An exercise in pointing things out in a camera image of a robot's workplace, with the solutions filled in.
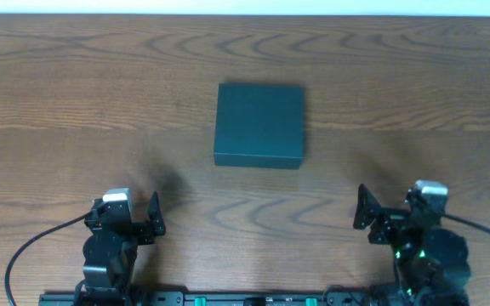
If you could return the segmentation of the black gift box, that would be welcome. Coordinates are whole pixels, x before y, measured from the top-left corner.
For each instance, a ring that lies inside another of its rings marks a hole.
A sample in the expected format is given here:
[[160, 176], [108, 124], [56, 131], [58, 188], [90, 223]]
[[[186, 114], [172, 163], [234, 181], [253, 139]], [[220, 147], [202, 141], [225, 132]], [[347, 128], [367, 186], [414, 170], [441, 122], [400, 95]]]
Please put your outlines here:
[[298, 169], [304, 156], [305, 91], [300, 85], [219, 85], [215, 165]]

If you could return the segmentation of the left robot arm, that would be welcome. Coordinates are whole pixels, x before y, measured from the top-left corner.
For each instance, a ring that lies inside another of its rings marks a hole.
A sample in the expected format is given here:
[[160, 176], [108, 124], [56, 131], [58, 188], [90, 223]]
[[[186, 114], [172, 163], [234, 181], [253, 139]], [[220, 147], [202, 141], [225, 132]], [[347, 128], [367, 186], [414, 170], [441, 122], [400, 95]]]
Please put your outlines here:
[[83, 245], [84, 279], [76, 286], [74, 305], [148, 305], [151, 295], [131, 284], [138, 247], [152, 245], [166, 233], [158, 193], [147, 208], [148, 219], [134, 222], [128, 188], [108, 190], [93, 201], [85, 225], [92, 235]]

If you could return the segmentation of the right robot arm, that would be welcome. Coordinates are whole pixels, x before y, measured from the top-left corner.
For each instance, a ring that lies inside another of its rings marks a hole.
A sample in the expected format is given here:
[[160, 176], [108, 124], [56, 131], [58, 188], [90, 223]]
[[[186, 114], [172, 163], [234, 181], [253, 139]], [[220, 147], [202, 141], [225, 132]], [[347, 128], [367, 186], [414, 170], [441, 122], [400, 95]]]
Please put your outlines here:
[[371, 286], [361, 305], [468, 305], [464, 289], [470, 279], [464, 237], [442, 227], [448, 188], [418, 180], [408, 190], [408, 210], [382, 207], [365, 184], [357, 192], [353, 221], [356, 230], [369, 229], [371, 244], [392, 251], [395, 281]]

